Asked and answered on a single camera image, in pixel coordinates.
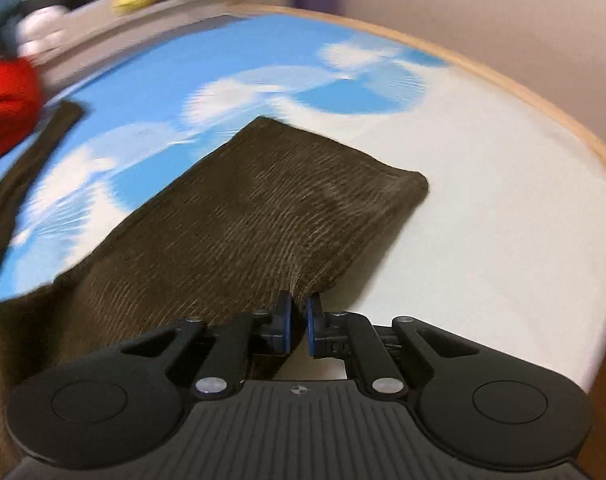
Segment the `grey window bench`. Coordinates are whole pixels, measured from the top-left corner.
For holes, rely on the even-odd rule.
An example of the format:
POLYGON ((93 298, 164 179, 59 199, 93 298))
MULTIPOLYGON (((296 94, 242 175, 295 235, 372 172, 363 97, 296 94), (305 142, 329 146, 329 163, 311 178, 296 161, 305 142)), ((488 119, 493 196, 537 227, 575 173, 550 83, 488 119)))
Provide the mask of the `grey window bench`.
POLYGON ((118 15, 112 0, 100 0, 65 17, 61 47, 39 55, 36 70, 47 96, 53 96, 101 66, 155 39, 231 13, 253 0, 166 0, 131 14, 118 15))

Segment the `blue white patterned bedsheet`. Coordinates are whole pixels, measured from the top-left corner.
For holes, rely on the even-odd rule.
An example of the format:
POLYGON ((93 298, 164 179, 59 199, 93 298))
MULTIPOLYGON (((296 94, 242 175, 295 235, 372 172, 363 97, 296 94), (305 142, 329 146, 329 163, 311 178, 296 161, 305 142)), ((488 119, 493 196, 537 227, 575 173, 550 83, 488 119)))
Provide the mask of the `blue white patterned bedsheet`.
POLYGON ((28 193, 0 300, 52 280, 256 116, 429 181, 324 298, 422 321, 591 385, 606 349, 606 169, 568 127, 418 49, 267 14, 203 23, 66 90, 86 117, 28 193))

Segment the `teal shark plush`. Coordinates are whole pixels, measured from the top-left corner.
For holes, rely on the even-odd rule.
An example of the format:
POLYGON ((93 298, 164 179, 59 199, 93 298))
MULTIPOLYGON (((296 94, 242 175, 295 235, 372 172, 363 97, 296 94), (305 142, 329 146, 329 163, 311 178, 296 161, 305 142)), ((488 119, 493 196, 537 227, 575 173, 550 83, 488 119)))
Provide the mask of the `teal shark plush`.
POLYGON ((0 9, 0 58, 16 58, 16 23, 22 12, 22 1, 11 0, 0 9))

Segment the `wooden bed frame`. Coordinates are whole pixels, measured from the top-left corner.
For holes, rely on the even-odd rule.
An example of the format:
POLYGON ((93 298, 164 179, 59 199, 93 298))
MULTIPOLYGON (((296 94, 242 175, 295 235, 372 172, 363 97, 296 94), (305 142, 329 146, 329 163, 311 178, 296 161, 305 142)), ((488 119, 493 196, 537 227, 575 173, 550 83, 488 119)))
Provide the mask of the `wooden bed frame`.
POLYGON ((355 18, 241 3, 244 18, 338 26, 323 55, 364 66, 374 36, 436 56, 425 99, 388 119, 333 119, 305 105, 297 126, 429 180, 425 203, 328 290, 329 310, 384 324, 399 314, 547 366, 591 393, 580 456, 606 479, 606 141, 514 66, 355 18))

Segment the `red folded sweater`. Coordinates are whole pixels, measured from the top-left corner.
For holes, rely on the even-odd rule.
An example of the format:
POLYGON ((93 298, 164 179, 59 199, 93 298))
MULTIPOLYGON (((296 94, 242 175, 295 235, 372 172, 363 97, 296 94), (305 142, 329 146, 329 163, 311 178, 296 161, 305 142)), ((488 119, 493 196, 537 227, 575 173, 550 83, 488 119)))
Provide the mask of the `red folded sweater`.
POLYGON ((44 95, 34 66, 26 58, 0 60, 0 157, 36 128, 44 95))

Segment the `brown corduroy pants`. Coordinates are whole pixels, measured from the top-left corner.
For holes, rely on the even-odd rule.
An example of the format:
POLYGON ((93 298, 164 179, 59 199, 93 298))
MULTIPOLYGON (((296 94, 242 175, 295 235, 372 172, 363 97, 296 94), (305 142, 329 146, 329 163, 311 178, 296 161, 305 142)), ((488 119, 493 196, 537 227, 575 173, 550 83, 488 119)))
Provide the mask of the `brown corduroy pants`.
POLYGON ((196 315, 222 323, 330 288, 427 196, 419 172, 257 117, 51 282, 0 301, 0 477, 10 392, 46 368, 196 315))

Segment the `white plush toy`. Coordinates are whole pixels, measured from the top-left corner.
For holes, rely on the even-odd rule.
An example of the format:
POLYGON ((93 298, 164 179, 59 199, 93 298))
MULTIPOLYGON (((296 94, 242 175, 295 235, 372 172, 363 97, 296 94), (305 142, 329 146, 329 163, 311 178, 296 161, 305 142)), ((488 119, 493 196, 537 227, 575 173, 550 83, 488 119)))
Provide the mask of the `white plush toy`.
POLYGON ((18 56, 34 60, 61 48, 68 36, 69 13, 66 6, 45 6, 22 18, 16 26, 18 56))

